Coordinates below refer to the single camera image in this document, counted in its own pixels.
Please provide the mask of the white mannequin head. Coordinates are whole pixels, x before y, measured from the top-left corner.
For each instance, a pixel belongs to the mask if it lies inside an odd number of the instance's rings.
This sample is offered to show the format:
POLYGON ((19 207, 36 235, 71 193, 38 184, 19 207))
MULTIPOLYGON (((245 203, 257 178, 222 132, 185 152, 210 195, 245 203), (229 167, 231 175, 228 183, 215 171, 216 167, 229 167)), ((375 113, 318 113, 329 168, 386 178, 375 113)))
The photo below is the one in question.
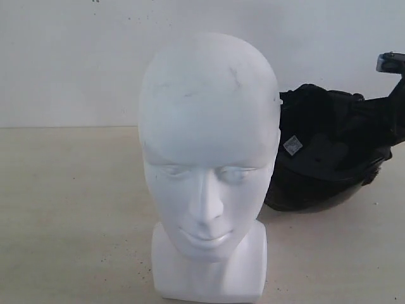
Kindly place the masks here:
POLYGON ((159 217, 151 264, 161 297, 261 298, 268 245, 258 215, 280 142, 281 104, 268 60, 232 35, 188 35, 150 62, 139 140, 159 217))

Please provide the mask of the black helmet with tinted visor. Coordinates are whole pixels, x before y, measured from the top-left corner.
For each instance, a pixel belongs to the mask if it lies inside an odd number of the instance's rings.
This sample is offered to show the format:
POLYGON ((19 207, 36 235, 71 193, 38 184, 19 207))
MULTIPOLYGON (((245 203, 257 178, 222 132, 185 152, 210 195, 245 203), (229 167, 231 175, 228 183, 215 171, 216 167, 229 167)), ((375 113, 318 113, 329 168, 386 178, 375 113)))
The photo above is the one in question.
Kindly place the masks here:
POLYGON ((391 159, 388 97, 303 84, 280 99, 281 139, 264 200, 270 208, 301 211, 355 193, 391 159))

